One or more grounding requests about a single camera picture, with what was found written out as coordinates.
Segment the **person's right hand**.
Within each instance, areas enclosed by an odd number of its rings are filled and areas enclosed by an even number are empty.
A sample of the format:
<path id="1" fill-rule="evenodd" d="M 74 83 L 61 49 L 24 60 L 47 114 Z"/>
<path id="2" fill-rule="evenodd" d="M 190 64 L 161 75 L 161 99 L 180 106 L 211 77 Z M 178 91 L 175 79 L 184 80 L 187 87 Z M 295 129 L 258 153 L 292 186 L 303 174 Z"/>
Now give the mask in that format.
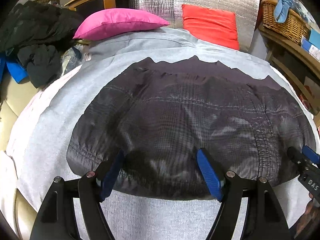
<path id="1" fill-rule="evenodd" d="M 311 193 L 309 197 L 304 213 L 290 228 L 291 239 L 319 239 L 319 202 Z"/>

